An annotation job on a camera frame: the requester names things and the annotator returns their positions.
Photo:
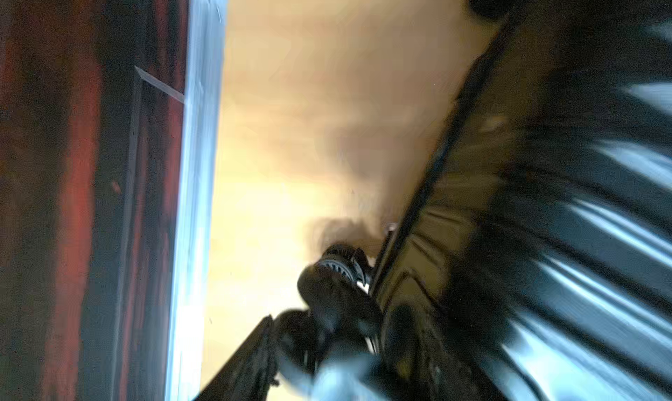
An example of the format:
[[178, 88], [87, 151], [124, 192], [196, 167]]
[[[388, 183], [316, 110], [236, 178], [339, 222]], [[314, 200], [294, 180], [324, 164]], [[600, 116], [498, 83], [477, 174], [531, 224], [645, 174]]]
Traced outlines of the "left aluminium corner post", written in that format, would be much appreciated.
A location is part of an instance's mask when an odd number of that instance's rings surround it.
[[164, 399], [201, 387], [217, 134], [229, 0], [190, 0]]

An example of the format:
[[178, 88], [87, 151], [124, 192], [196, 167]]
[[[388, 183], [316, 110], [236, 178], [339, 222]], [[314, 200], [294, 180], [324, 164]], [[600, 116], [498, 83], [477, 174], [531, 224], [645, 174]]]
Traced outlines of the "black hard-shell suitcase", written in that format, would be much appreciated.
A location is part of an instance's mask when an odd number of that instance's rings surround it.
[[324, 400], [671, 397], [671, 0], [467, 0], [500, 29], [371, 270], [304, 270]]

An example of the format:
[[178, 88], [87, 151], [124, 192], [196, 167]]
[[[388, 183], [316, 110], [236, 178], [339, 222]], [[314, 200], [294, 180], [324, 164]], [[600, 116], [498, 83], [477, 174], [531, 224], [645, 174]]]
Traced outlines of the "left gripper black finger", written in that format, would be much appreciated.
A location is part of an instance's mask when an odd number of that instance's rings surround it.
[[277, 383], [276, 346], [274, 321], [268, 315], [194, 400], [266, 400]]

